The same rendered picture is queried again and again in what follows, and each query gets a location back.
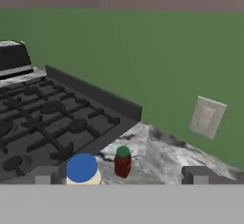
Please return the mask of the white wall outlet plate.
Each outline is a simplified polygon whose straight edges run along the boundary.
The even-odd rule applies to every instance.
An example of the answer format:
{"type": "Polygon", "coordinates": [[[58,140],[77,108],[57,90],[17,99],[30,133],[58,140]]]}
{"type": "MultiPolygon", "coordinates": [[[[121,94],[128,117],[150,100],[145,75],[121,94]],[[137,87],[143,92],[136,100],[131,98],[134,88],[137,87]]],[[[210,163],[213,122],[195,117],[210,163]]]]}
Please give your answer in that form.
{"type": "Polygon", "coordinates": [[[213,140],[226,109],[226,104],[198,96],[189,129],[213,140]]]}

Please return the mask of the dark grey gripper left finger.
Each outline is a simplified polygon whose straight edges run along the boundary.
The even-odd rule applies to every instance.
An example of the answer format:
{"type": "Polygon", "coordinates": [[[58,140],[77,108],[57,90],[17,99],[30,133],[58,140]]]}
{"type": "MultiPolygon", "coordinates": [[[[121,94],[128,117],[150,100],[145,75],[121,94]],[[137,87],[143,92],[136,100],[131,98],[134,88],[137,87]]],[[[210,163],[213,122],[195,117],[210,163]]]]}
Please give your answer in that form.
{"type": "Polygon", "coordinates": [[[5,181],[5,184],[51,185],[62,184],[66,177],[64,166],[38,166],[25,176],[5,181]]]}

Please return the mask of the dark grey gas stove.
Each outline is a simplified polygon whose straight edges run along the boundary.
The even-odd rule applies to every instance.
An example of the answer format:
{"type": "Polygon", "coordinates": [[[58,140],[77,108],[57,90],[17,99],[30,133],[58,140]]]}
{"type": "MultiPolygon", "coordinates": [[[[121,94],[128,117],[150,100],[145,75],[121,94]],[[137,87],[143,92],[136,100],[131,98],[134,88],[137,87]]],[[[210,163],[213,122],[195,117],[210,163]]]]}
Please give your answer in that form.
{"type": "Polygon", "coordinates": [[[142,107],[53,67],[0,87],[0,183],[38,166],[98,154],[141,120],[142,107]]]}

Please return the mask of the blue-lidded cream jar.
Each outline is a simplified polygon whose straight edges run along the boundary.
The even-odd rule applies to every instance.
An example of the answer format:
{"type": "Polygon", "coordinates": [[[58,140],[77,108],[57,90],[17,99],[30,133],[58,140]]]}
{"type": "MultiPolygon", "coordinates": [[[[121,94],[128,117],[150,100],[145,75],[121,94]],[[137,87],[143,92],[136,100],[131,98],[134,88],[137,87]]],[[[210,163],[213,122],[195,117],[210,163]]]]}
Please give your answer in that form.
{"type": "Polygon", "coordinates": [[[79,153],[69,159],[66,168],[67,185],[100,185],[101,172],[96,158],[88,153],[79,153]]]}

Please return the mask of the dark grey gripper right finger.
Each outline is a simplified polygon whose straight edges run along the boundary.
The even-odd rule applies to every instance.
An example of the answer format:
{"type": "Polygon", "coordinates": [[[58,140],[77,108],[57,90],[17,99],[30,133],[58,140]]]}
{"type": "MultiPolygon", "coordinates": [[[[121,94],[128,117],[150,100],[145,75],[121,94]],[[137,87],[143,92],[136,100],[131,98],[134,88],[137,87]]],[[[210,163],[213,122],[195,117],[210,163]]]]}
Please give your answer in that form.
{"type": "Polygon", "coordinates": [[[191,185],[220,185],[220,184],[238,184],[238,181],[229,177],[214,173],[205,166],[184,166],[181,170],[183,175],[182,183],[191,185]]]}

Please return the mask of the green-capped dark red bottle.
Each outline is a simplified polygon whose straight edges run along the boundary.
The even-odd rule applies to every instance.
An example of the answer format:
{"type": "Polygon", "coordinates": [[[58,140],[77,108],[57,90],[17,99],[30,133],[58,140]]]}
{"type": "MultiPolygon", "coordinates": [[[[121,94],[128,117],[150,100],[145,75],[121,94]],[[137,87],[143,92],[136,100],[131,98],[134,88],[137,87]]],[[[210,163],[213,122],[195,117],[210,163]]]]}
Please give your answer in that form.
{"type": "Polygon", "coordinates": [[[131,165],[132,157],[129,148],[126,146],[118,147],[114,158],[115,174],[122,178],[126,178],[131,171],[131,165]]]}

